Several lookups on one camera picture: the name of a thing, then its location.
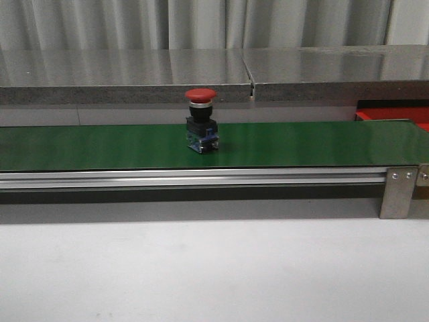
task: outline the red object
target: red object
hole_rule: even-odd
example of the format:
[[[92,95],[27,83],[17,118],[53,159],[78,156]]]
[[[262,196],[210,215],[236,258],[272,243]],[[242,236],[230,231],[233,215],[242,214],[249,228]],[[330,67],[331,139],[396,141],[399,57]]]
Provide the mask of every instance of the red object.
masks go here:
[[[212,89],[191,89],[185,93],[193,103],[208,103],[216,95],[216,91]]]
[[[429,107],[383,107],[359,109],[361,119],[411,119],[417,126],[429,131]]]

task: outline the red button cap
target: red button cap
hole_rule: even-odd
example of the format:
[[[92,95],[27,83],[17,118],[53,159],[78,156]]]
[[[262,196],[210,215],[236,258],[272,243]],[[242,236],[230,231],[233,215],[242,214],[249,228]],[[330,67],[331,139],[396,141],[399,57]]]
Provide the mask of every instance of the red button cap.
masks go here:
[[[185,93],[193,103],[208,103],[216,95],[216,91],[212,89],[191,89]]]

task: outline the metal bracket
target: metal bracket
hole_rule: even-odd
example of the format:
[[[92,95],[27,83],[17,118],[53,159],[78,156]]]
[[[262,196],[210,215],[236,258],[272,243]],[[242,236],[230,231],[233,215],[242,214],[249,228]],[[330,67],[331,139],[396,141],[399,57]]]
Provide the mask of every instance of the metal bracket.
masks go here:
[[[422,164],[419,167],[416,186],[429,186],[429,164]]]
[[[416,166],[387,169],[380,219],[403,219],[408,216],[417,174]]]

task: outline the stainless steel countertop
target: stainless steel countertop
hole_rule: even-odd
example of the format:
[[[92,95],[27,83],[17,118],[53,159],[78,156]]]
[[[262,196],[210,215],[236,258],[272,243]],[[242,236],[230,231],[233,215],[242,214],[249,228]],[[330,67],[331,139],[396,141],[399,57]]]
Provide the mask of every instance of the stainless steel countertop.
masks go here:
[[[428,99],[429,46],[246,49],[256,101]]]
[[[218,101],[249,100],[238,50],[0,52],[0,104],[181,103],[198,86]]]

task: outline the curtain fold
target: curtain fold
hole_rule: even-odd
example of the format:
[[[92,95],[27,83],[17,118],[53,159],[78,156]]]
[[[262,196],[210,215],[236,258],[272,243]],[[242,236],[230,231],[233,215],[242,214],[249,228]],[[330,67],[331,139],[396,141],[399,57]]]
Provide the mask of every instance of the curtain fold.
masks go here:
[[[428,44],[427,0],[0,0],[0,48]]]

